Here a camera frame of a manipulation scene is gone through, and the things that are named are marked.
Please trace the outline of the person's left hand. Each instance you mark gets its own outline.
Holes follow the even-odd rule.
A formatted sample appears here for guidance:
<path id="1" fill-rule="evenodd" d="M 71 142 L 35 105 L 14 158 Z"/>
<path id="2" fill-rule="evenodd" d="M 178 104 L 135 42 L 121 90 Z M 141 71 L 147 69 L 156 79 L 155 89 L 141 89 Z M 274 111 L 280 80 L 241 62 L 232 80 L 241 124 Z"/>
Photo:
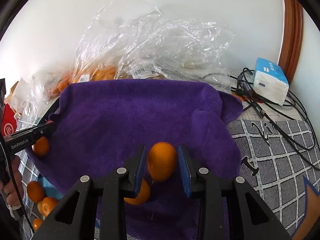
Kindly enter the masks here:
<path id="1" fill-rule="evenodd" d="M 19 171 L 21 160 L 19 156 L 14 155 L 14 157 L 11 158 L 11 165 L 12 165 L 12 171 L 13 175 L 16 181 L 16 185 L 20 194 L 20 197 L 23 198 L 24 196 L 24 189 L 22 185 L 22 175 Z M 20 205 L 19 197 L 17 194 L 17 191 L 15 190 L 14 184 L 12 180 L 10 180 L 7 184 L 3 184 L 1 181 L 1 189 L 4 190 L 4 192 L 8 195 L 7 196 L 7 203 L 11 206 L 18 206 Z"/>

